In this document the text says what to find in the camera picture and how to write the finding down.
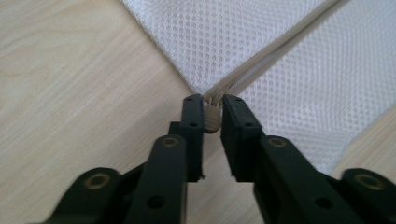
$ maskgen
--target white fabric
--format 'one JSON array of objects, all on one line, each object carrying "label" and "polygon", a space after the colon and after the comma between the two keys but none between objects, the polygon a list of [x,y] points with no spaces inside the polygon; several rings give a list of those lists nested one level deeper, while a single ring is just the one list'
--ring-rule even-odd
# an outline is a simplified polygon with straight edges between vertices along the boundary
[{"label": "white fabric", "polygon": [[[190,87],[205,93],[324,0],[123,0]],[[396,2],[352,0],[240,96],[264,131],[322,172],[396,104]]]}]

